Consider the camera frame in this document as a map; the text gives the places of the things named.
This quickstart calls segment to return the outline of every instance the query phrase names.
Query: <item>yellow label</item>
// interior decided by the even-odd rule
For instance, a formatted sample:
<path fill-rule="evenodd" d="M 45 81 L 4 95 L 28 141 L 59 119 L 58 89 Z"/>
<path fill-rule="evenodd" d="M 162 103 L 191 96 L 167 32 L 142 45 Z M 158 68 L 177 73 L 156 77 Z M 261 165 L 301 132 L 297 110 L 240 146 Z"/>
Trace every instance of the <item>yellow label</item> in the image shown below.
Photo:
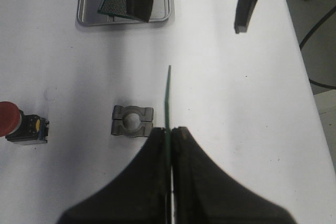
<path fill-rule="evenodd" d="M 40 124 L 41 124 L 40 119 L 37 119 L 36 124 L 35 124 L 35 128 L 36 128 L 36 131 L 37 131 L 37 132 L 40 131 Z"/>

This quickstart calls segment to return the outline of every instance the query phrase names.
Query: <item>black cable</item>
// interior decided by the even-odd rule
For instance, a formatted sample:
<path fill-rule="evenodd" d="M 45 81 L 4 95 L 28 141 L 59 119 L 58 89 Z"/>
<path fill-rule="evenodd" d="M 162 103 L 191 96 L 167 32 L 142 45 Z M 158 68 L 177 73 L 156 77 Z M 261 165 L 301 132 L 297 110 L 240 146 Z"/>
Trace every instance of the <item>black cable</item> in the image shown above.
<path fill-rule="evenodd" d="M 307 35 L 303 38 L 303 40 L 300 43 L 300 50 L 302 51 L 304 45 L 307 43 L 307 41 L 310 39 L 310 37 L 315 33 L 319 27 L 330 18 L 331 15 L 333 15 L 336 12 L 336 6 L 334 6 L 333 9 L 331 9 L 327 14 L 325 14 L 317 23 L 313 26 L 313 28 L 307 33 Z M 309 78 L 309 82 L 311 84 L 314 84 L 316 86 L 320 86 L 326 89 L 336 89 L 336 86 L 326 85 L 323 83 L 319 83 L 317 81 L 313 81 Z"/>

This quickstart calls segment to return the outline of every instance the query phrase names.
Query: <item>white table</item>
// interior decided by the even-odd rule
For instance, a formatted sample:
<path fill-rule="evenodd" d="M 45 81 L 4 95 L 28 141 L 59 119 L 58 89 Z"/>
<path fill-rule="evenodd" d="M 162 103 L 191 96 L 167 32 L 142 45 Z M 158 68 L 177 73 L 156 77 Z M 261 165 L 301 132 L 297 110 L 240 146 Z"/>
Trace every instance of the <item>white table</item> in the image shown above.
<path fill-rule="evenodd" d="M 55 223 L 115 178 L 144 138 L 111 136 L 113 106 L 187 126 L 240 183 L 299 224 L 336 223 L 336 179 L 285 0 L 174 0 L 168 22 L 76 23 L 78 0 L 0 0 L 0 100 L 50 120 L 49 142 L 0 139 L 0 223 Z"/>

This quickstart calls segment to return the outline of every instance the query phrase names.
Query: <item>metal clamp block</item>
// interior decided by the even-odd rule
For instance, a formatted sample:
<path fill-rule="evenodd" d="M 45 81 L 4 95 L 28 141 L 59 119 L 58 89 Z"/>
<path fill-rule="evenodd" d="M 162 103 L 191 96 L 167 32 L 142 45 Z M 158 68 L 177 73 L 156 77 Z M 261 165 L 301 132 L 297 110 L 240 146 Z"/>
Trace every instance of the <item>metal clamp block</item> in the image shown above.
<path fill-rule="evenodd" d="M 129 129 L 125 126 L 125 119 L 130 114 L 137 114 L 139 116 L 140 123 L 136 129 Z M 153 108 L 116 105 L 113 109 L 111 134 L 129 137 L 149 136 L 153 128 L 153 116 Z"/>

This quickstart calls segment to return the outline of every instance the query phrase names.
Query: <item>red button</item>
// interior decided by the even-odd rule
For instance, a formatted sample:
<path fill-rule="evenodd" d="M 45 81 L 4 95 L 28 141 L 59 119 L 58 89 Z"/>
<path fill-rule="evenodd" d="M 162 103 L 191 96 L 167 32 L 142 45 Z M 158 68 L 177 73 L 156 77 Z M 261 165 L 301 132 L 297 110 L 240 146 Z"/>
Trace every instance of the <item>red button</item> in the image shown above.
<path fill-rule="evenodd" d="M 0 102 L 0 137 L 12 132 L 19 122 L 19 108 L 11 102 Z"/>

